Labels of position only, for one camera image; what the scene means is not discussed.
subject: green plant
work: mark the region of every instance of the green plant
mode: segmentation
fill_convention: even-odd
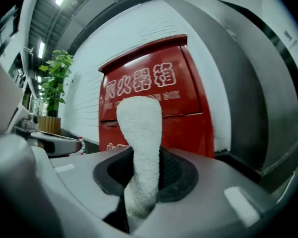
[[[63,81],[71,74],[69,67],[73,63],[73,56],[62,50],[53,51],[53,60],[48,60],[46,65],[39,67],[42,71],[48,71],[48,77],[42,79],[42,98],[47,106],[47,115],[55,117],[59,108],[59,102],[65,103]]]

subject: potted plant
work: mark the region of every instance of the potted plant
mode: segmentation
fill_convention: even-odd
[[[64,103],[63,81],[71,74],[69,67],[73,63],[73,56],[67,51],[53,51],[53,59],[46,62],[47,65],[39,67],[48,72],[48,76],[42,79],[42,99],[47,104],[47,117],[39,119],[40,129],[54,134],[61,133],[61,119],[57,118],[59,103]]]

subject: red box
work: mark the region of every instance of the red box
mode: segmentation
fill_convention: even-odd
[[[187,36],[149,42],[103,65],[99,98],[100,151],[127,144],[117,123],[120,101],[132,96],[159,100],[161,145],[214,156],[209,106],[187,50]]]

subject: wooden planter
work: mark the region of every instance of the wooden planter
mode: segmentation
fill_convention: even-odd
[[[59,117],[39,117],[40,131],[61,135],[61,118]]]

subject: white fuzzy object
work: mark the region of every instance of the white fuzzy object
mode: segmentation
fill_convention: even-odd
[[[142,96],[124,99],[117,107],[120,129],[134,149],[134,176],[125,189],[131,231],[154,207],[159,182],[162,114],[159,101]]]

